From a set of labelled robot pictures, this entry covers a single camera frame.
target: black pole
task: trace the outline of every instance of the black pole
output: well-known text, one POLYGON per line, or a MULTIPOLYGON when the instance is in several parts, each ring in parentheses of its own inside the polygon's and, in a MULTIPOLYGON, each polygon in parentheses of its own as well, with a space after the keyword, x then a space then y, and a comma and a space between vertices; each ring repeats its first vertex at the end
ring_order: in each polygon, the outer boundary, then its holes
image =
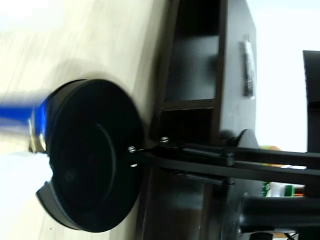
POLYGON ((245 197, 239 216, 243 233, 299 232, 320 226, 320 199, 307 197, 245 197))

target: blue handle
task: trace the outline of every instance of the blue handle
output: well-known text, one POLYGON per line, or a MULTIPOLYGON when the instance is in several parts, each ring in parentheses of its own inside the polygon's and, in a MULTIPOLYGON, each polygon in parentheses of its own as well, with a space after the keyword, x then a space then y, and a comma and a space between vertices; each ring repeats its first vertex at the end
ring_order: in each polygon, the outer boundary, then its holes
POLYGON ((0 127, 11 127, 16 125, 28 126, 29 119, 34 111, 35 134, 46 133, 46 101, 40 106, 9 106, 0 105, 0 127))

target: wooden cabinet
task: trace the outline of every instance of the wooden cabinet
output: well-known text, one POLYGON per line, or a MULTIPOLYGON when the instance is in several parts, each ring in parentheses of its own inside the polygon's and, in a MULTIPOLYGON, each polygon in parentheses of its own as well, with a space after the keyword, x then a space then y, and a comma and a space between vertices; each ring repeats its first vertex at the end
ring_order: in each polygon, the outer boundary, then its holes
POLYGON ((254 130, 256 101, 244 97, 246 39, 256 55, 256 28, 245 0, 172 1, 151 138, 219 145, 223 132, 254 130))
MULTIPOLYGON (((223 133, 254 130, 243 41, 249 39, 255 56, 256 28, 246 0, 172 0, 165 30, 150 137, 222 145, 223 133)), ((212 185, 151 168, 136 239, 221 239, 219 194, 212 185)))

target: circular base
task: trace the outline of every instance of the circular base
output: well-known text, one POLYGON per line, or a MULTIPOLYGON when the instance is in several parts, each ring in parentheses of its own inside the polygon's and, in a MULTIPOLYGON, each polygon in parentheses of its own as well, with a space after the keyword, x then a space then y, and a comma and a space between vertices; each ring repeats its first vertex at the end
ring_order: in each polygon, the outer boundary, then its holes
POLYGON ((73 83, 47 103, 53 177, 37 195, 64 226, 104 232, 128 215, 139 194, 142 169, 130 167, 125 155, 128 147, 143 146, 143 125, 131 99, 114 83, 73 83))

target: screw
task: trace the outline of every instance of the screw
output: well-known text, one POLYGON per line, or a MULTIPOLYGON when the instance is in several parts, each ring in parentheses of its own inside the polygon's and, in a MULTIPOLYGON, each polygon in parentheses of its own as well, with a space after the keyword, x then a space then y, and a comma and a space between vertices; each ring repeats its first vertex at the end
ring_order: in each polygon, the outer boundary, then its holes
POLYGON ((160 143, 165 144, 167 142, 169 142, 169 138, 167 136, 164 136, 164 137, 161 138, 160 143))
POLYGON ((129 153, 132 154, 136 151, 136 148, 134 146, 130 146, 130 147, 128 147, 128 151, 129 151, 129 153))

